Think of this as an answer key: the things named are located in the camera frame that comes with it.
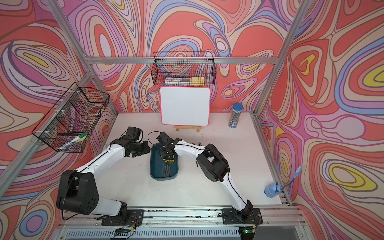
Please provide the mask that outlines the teal plastic storage box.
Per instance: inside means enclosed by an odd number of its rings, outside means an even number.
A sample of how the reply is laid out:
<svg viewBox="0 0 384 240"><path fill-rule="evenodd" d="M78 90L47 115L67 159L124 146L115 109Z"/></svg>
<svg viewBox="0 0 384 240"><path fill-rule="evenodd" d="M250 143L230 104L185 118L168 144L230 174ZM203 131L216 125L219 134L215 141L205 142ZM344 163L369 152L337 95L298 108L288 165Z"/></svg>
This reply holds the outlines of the teal plastic storage box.
<svg viewBox="0 0 384 240"><path fill-rule="evenodd" d="M163 158L160 156L160 149L162 145L157 143L152 146L151 149L151 159L150 159L150 175L154 180L157 181L167 181L176 178L179 172L179 159L178 156L175 156L175 164L173 169L173 175L171 177L163 177Z"/></svg>

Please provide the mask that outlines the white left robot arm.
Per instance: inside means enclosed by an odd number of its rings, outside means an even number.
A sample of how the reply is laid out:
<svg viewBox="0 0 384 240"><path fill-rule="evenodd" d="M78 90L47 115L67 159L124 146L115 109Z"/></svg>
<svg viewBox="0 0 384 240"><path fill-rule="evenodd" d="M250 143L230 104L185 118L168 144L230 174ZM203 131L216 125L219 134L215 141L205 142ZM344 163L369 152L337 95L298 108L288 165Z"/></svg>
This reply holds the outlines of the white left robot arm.
<svg viewBox="0 0 384 240"><path fill-rule="evenodd" d="M119 160L146 155L151 151L148 141L131 142L116 139L93 160L62 173L56 206L61 211L78 215L102 215L116 217L124 214L126 203L101 197L97 181Z"/></svg>

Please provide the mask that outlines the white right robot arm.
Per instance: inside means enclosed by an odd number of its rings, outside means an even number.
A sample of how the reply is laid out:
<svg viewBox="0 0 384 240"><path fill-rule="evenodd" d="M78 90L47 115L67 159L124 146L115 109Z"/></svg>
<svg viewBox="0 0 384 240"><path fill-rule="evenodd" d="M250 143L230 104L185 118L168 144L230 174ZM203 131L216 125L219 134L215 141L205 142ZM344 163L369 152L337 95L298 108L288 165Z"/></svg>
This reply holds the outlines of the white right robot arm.
<svg viewBox="0 0 384 240"><path fill-rule="evenodd" d="M212 182L218 183L231 201L237 221L245 223L254 219L253 205L240 191L232 178L228 161L212 144L197 146L182 139L172 139L162 132L157 137L161 144L160 154L165 162L171 162L176 156L185 156L196 160L204 175Z"/></svg>

